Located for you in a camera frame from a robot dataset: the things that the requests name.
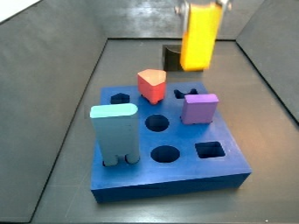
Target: gray floor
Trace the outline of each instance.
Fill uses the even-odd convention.
[[[218,42],[205,73],[169,73],[202,81],[254,173],[238,190],[197,192],[98,204],[90,191],[95,134],[90,107],[105,86],[135,85],[137,73],[162,68],[175,41],[110,40],[71,125],[34,222],[299,222],[298,126],[236,42]]]

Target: square hole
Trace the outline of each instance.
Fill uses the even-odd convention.
[[[197,143],[196,149],[200,158],[218,158],[226,156],[225,150],[220,142]]]

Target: circular hole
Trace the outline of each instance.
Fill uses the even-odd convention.
[[[171,163],[181,157],[181,151],[170,145],[163,145],[153,150],[151,157],[158,163]]]
[[[161,132],[169,128],[170,122],[163,115],[150,115],[145,121],[145,125],[151,131]]]

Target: gray wall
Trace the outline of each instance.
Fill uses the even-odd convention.
[[[266,0],[238,43],[299,122],[298,12],[298,0]]]
[[[0,25],[0,221],[30,221],[107,38],[93,3],[45,0]]]
[[[265,0],[234,0],[225,17],[220,39],[237,39]],[[98,0],[98,18],[110,38],[182,38],[178,0]],[[208,4],[212,0],[189,0]]]

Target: blue shape sorter board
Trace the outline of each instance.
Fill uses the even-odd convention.
[[[98,202],[237,188],[245,182],[252,168],[220,111],[210,124],[182,123],[183,99],[177,99],[174,90],[190,93],[194,88],[200,94],[208,94],[200,82],[167,83],[165,99],[157,105],[150,104],[137,86],[102,88],[102,105],[109,105],[111,96],[122,93],[130,95],[130,102],[138,106],[141,160],[129,164],[121,158],[118,165],[106,167],[95,144],[91,191]],[[170,124],[166,130],[147,128],[146,120],[153,115],[167,118],[166,124],[162,120],[163,125]],[[161,155],[159,151],[153,153],[158,147],[165,149]]]

